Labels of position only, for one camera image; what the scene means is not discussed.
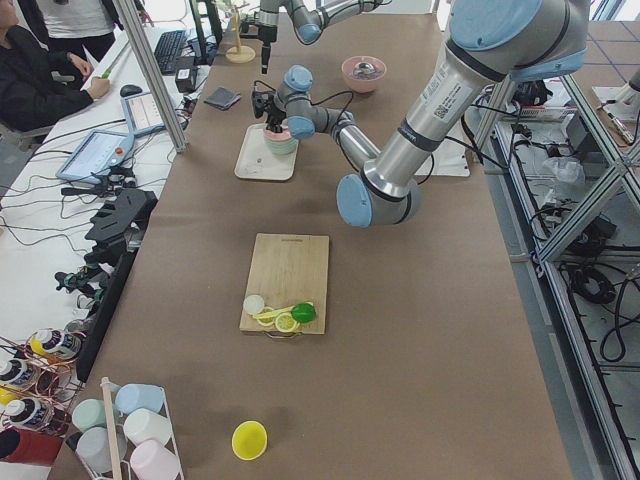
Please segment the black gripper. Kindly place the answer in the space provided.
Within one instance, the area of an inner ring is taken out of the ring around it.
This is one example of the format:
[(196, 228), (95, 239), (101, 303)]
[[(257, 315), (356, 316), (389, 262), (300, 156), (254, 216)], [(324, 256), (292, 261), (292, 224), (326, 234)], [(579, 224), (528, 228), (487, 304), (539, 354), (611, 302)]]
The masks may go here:
[(273, 133), (282, 133), (286, 113), (276, 105), (273, 98), (267, 101), (265, 113), (267, 114), (266, 129)]
[(267, 74), (271, 58), (271, 46), (277, 41), (277, 25), (259, 25), (258, 39), (262, 42), (261, 48), (261, 73)]

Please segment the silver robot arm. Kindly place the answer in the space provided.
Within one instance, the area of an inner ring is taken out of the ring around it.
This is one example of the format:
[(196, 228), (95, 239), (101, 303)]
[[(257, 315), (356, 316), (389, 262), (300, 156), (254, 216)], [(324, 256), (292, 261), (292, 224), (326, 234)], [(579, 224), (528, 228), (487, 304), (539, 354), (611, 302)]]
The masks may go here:
[(268, 93), (268, 121), (285, 122), (296, 140), (327, 133), (356, 165), (336, 192), (345, 223), (402, 223), (420, 205), (415, 174), (485, 86), (505, 77), (526, 82), (567, 75), (583, 65), (589, 11), (587, 1), (454, 2), (444, 59), (382, 149), (349, 112), (313, 104), (313, 77), (301, 65)]
[(282, 8), (291, 20), (298, 41), (302, 45), (312, 45), (329, 26), (350, 17), (374, 11), (386, 4), (389, 4), (389, 1), (343, 0), (332, 1), (327, 5), (309, 10), (304, 2), (299, 0), (262, 0), (259, 3), (258, 13), (254, 17), (258, 39), (262, 42), (261, 73), (266, 75), (269, 70), (271, 45), (277, 41)]

